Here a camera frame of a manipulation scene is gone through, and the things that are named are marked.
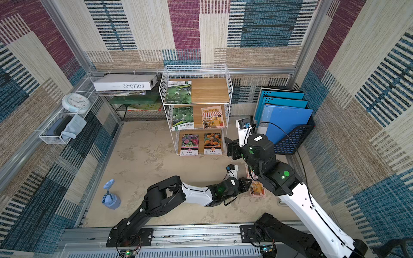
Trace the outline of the green seed bag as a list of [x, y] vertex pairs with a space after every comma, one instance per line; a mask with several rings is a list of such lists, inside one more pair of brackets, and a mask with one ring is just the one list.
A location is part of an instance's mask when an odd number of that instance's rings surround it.
[[194, 129], [194, 109], [192, 106], [177, 107], [172, 114], [172, 131]]
[[191, 104], [192, 81], [169, 81], [165, 96], [166, 104]]

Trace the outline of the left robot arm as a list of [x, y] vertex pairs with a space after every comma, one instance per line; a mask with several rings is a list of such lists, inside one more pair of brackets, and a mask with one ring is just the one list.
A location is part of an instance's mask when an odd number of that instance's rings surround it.
[[138, 244], [140, 229], [151, 219], [169, 213], [183, 203], [198, 204], [204, 207], [225, 206], [238, 195], [248, 191], [252, 180], [242, 177], [228, 177], [219, 184], [195, 187], [172, 176], [150, 186], [141, 205], [128, 217], [122, 219], [111, 230], [106, 247], [132, 246]]

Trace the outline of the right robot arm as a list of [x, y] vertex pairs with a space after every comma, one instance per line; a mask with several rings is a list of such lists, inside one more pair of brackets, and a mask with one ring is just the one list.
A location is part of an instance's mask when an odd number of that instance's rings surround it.
[[365, 256], [367, 245], [341, 230], [313, 200], [301, 176], [289, 164], [277, 160], [274, 144], [265, 135], [225, 138], [225, 144], [227, 155], [234, 160], [243, 159], [264, 188], [290, 207], [309, 231], [299, 231], [265, 213], [254, 224], [257, 234], [282, 242], [306, 258]]

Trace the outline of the orange flower seed packet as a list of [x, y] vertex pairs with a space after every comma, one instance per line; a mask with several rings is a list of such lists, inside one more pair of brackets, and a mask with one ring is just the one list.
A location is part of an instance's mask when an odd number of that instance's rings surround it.
[[220, 133], [204, 135], [204, 155], [222, 155], [222, 138]]

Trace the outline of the purple flower seed packet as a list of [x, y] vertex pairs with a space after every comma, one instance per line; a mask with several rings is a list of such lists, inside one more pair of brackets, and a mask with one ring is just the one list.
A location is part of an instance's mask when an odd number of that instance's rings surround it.
[[199, 154], [199, 135], [184, 134], [181, 139], [180, 156], [197, 156]]

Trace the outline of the blue folder front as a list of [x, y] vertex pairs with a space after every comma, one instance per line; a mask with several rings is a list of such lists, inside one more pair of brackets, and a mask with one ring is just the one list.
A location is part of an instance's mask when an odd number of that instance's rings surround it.
[[312, 109], [265, 105], [256, 132], [264, 134], [273, 143], [281, 141], [299, 125], [306, 125], [313, 114]]

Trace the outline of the black file holder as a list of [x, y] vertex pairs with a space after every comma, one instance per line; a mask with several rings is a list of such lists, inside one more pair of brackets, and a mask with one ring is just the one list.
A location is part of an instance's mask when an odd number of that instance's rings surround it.
[[295, 154], [298, 151], [298, 148], [305, 141], [307, 136], [315, 128], [315, 122], [312, 116], [309, 118], [309, 121], [307, 124], [298, 125], [294, 129], [292, 129], [289, 133], [286, 133], [282, 128], [268, 121], [259, 122], [253, 128], [256, 129], [255, 132], [258, 133], [258, 127], [260, 125], [266, 125], [266, 124], [273, 125], [273, 127], [276, 127], [280, 132], [284, 134], [284, 137], [280, 141], [278, 141], [276, 144], [274, 144], [275, 155]]

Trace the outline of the teal folder back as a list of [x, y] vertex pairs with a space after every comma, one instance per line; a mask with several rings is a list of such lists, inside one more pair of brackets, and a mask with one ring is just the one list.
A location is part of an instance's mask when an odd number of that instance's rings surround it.
[[284, 89], [261, 88], [258, 101], [261, 96], [287, 98], [287, 99], [294, 99], [294, 100], [304, 100], [303, 92], [293, 91], [293, 90], [284, 90]]

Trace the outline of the teal folder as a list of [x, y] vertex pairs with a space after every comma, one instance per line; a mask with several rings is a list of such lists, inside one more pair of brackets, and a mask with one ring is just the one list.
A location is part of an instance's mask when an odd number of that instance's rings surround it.
[[287, 98], [287, 99], [294, 99], [294, 100], [304, 100], [303, 92], [293, 91], [293, 90], [284, 90], [284, 89], [261, 88], [258, 101], [261, 96]]
[[254, 115], [254, 123], [273, 122], [279, 112], [284, 112], [291, 108], [305, 109], [307, 105], [308, 101], [306, 100], [261, 96], [258, 101], [256, 114]]

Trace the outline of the teal folder middle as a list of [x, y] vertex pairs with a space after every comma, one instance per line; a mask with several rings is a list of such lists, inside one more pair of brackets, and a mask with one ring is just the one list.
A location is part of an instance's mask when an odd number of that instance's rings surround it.
[[279, 112], [284, 112], [291, 108], [305, 109], [307, 105], [308, 101], [306, 100], [261, 96], [258, 101], [256, 114], [254, 115], [254, 123], [273, 122]]

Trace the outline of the green book in tray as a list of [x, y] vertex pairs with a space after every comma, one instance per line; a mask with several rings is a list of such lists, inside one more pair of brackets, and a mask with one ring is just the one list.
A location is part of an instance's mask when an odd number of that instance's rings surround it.
[[134, 95], [113, 97], [110, 104], [152, 104], [159, 99], [158, 95]]

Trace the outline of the red green book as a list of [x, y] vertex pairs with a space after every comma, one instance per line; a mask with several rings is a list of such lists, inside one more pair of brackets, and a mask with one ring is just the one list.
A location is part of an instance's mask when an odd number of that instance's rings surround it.
[[152, 104], [130, 104], [127, 108], [128, 111], [161, 111], [163, 105], [161, 103]]

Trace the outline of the white folio box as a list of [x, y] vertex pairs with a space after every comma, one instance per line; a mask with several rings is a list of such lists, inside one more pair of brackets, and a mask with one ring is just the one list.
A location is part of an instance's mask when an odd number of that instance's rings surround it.
[[96, 91], [152, 90], [158, 83], [156, 75], [108, 74], [93, 82]]

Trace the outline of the light blue cloth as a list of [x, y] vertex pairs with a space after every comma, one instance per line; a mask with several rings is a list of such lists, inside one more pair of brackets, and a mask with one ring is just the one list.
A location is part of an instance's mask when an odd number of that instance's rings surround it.
[[61, 132], [61, 137], [64, 141], [75, 139], [84, 129], [87, 122], [79, 115], [75, 115]]

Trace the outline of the white round clock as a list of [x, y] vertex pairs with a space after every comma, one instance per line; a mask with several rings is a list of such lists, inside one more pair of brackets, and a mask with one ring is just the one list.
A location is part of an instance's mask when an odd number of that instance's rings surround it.
[[85, 114], [91, 107], [90, 100], [77, 93], [70, 93], [63, 97], [62, 107], [74, 114]]

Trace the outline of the dark blue case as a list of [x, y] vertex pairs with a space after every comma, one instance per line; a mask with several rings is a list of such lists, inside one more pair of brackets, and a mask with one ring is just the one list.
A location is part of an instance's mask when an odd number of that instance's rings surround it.
[[72, 120], [72, 116], [59, 118], [46, 132], [46, 136], [60, 136], [67, 124]]

